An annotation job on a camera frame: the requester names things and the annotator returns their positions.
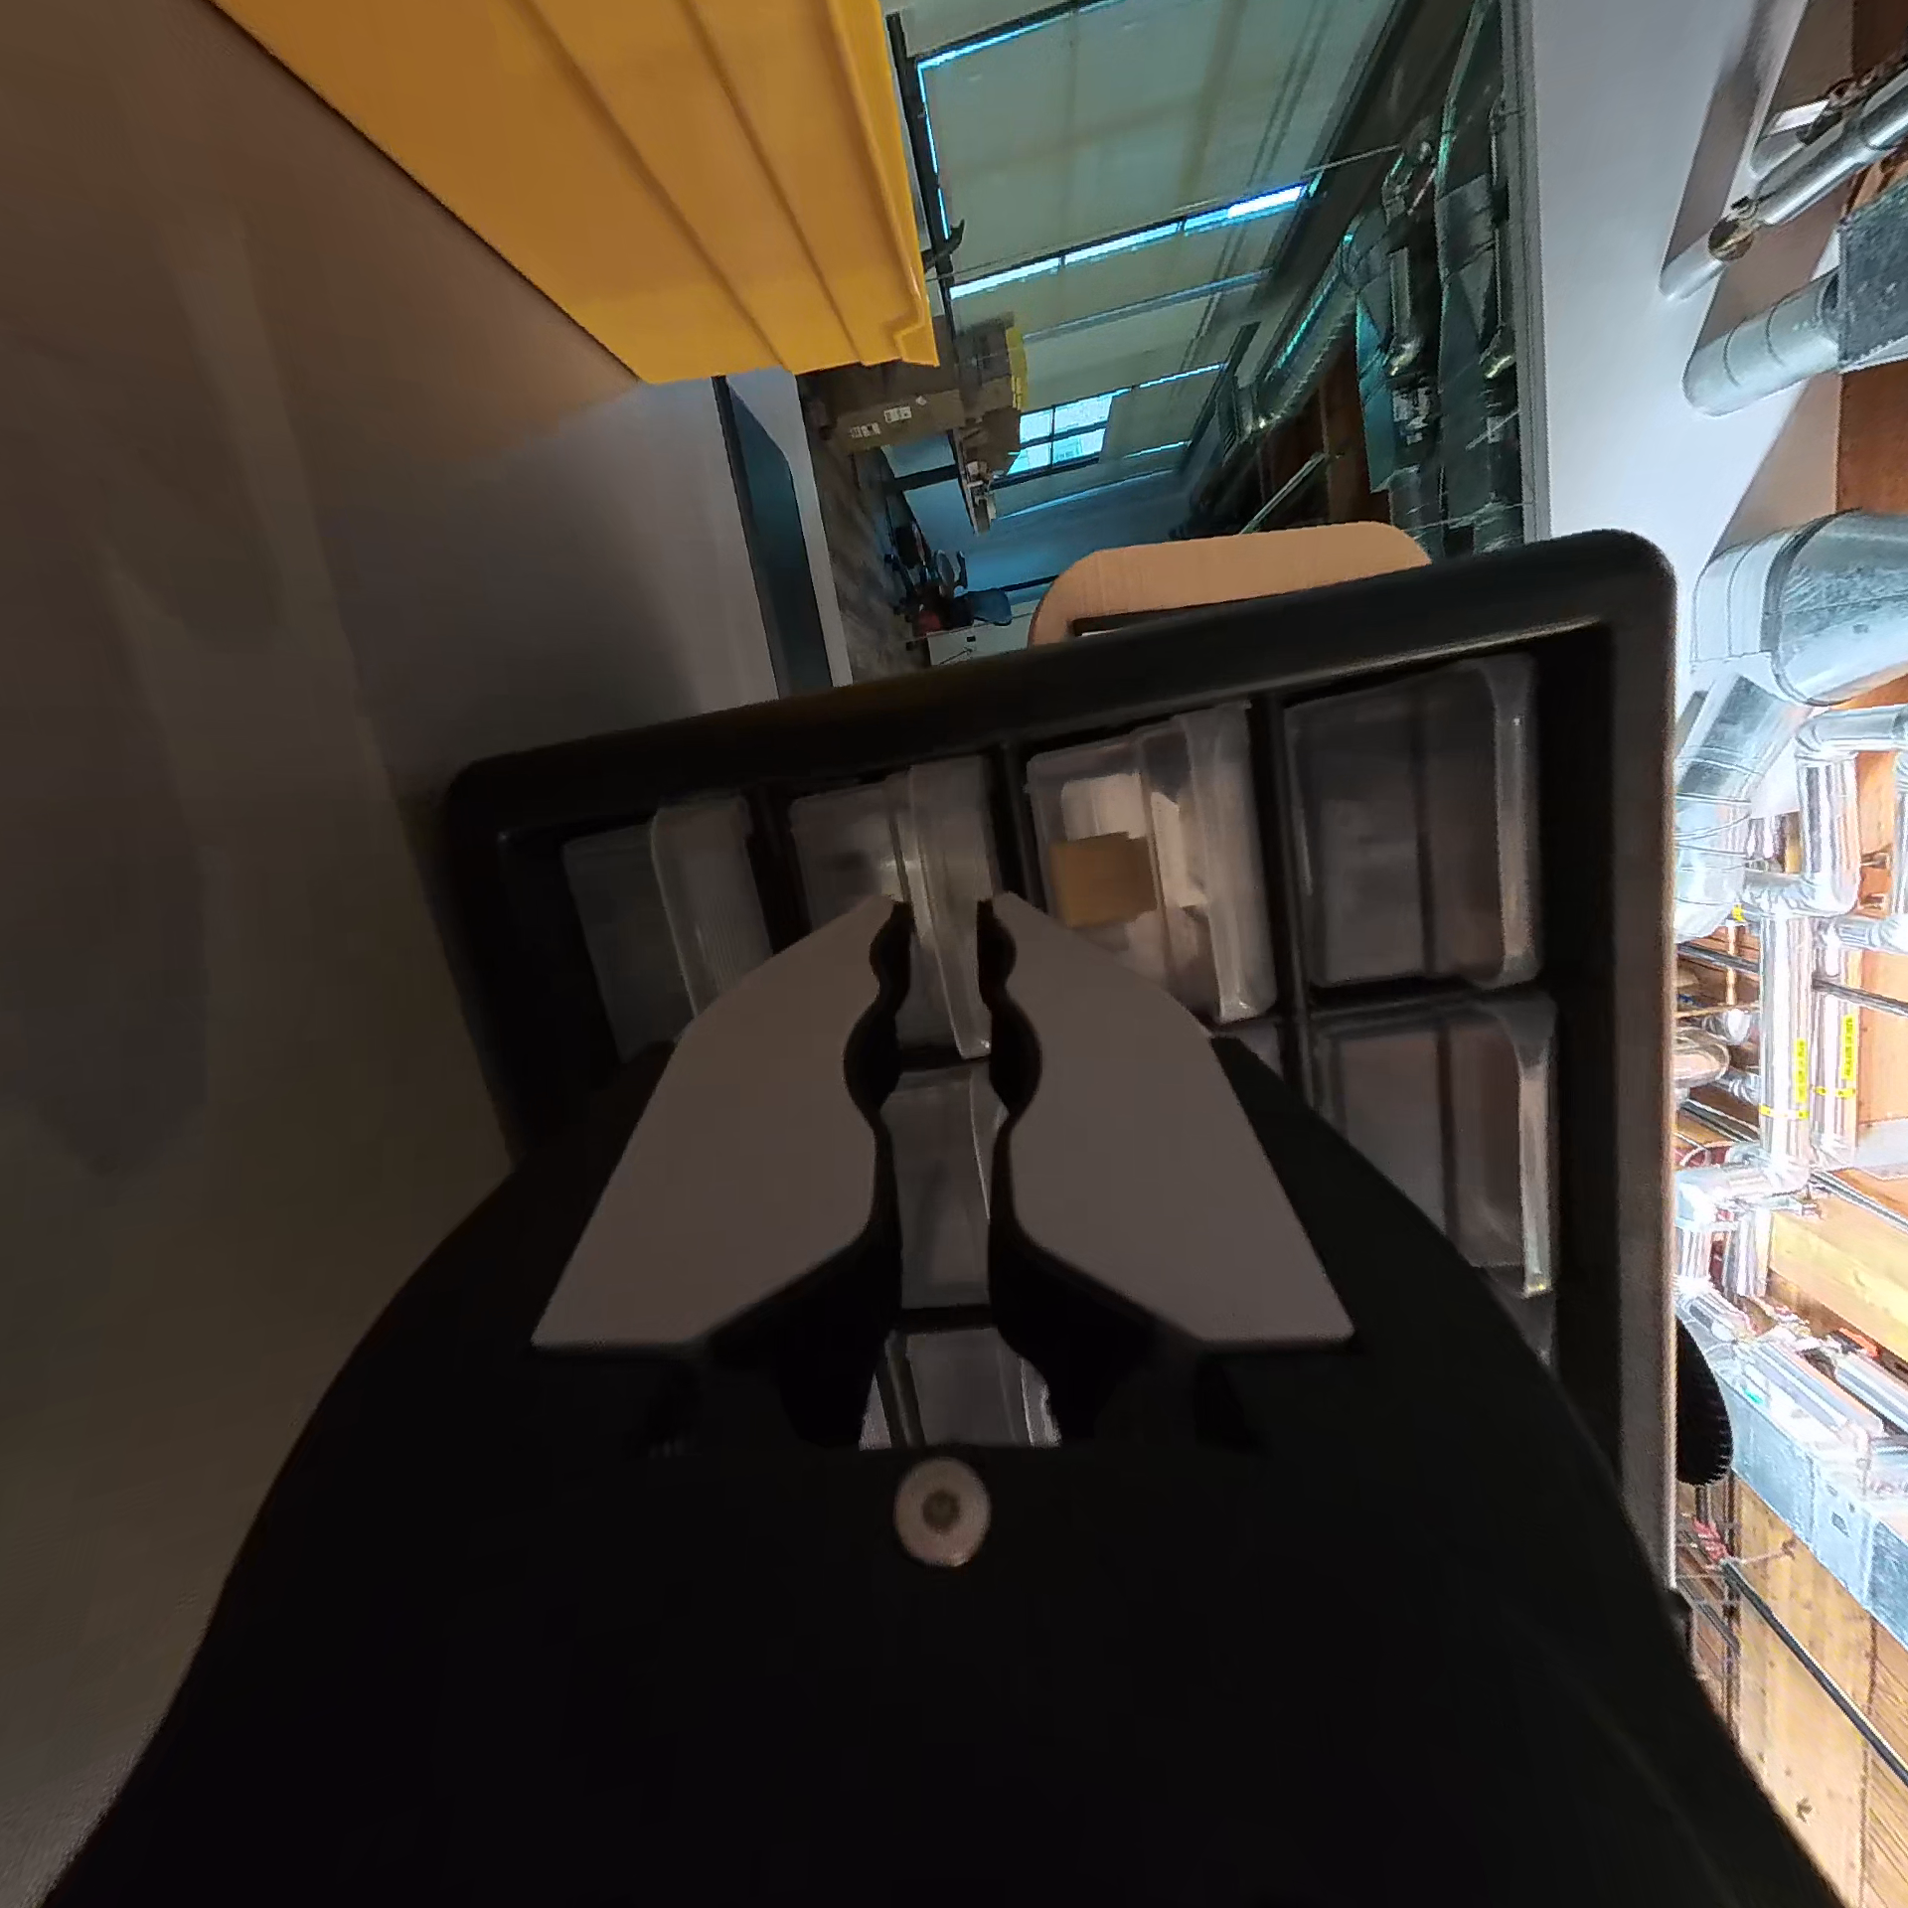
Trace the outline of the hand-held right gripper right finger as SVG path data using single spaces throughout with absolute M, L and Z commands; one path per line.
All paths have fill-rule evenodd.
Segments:
M 1348 1345 L 1344 1304 L 1204 1025 L 1016 896 L 983 909 L 980 953 L 1004 1239 L 1198 1349 Z

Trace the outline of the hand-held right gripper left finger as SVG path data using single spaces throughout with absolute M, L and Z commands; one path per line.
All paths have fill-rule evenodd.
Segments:
M 900 1317 L 883 1106 L 914 915 L 877 896 L 757 965 L 677 1041 L 534 1330 L 543 1353 L 711 1349 L 774 1308 Z

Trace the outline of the black drawer cabinet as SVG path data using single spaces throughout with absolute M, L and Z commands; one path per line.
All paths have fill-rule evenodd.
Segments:
M 1649 1564 L 1673 1577 L 1667 1245 L 1674 585 L 1593 533 L 1247 605 L 1086 628 L 1051 648 L 497 755 L 445 788 L 451 888 L 504 1108 L 546 1139 L 605 1087 L 614 1036 L 567 843 L 705 796 L 800 796 L 1245 701 L 1289 710 L 1474 661 L 1533 678 L 1533 873 L 1557 1011 L 1553 1288 L 1565 1393 Z

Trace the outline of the yellow plastic bin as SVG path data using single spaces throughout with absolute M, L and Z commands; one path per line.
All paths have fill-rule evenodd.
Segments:
M 932 366 L 874 2 L 221 2 L 643 383 Z

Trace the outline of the black round ribbed disc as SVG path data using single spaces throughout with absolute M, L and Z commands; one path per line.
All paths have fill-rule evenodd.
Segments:
M 1674 1330 L 1674 1354 L 1677 1481 L 1684 1488 L 1712 1488 L 1729 1476 L 1733 1465 L 1733 1423 L 1726 1409 L 1726 1393 L 1704 1347 L 1682 1321 L 1677 1321 Z

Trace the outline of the silver pipe bundle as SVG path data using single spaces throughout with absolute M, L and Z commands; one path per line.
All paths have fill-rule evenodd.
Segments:
M 1674 762 L 1674 941 L 1757 938 L 1757 1137 L 1677 1172 L 1684 1233 L 1856 1163 L 1849 957 L 1903 960 L 1906 518 L 1844 512 L 1726 547 L 1693 595 Z

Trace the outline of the metal air duct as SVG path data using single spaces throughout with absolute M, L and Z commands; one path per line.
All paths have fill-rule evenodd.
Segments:
M 1729 418 L 1903 360 L 1903 4 L 1753 4 L 1658 275 L 1682 391 Z
M 1733 1476 L 1906 1640 L 1906 1382 L 1853 1338 L 1771 1326 L 1715 1354 Z

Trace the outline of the glass partition wall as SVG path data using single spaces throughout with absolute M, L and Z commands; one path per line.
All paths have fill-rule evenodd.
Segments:
M 932 309 L 1016 327 L 1023 450 L 987 505 L 892 453 L 975 583 L 1172 527 L 1327 299 L 1398 159 L 1431 152 L 1480 4 L 883 4 Z

